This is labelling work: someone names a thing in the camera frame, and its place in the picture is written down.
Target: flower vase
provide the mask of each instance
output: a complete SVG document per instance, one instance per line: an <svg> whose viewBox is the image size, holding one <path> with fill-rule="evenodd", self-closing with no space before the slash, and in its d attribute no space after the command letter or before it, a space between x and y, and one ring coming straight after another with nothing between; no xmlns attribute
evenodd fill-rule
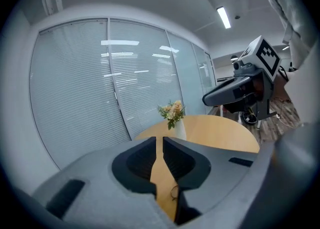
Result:
<svg viewBox="0 0 320 229"><path fill-rule="evenodd" d="M179 120L174 125L175 137L182 140L187 140L186 129L183 120Z"/></svg>

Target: table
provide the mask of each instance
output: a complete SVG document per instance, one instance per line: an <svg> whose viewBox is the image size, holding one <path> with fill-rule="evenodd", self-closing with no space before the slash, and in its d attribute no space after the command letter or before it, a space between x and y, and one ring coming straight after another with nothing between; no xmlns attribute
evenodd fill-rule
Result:
<svg viewBox="0 0 320 229"><path fill-rule="evenodd" d="M156 160L150 181L156 185L156 201L172 221L175 219L177 200L172 200L171 190L177 185L163 159L163 137L175 137L164 120L151 126L135 139L156 137ZM187 115L183 118L186 140L209 147L258 153L256 138L241 124L215 115Z"/></svg>

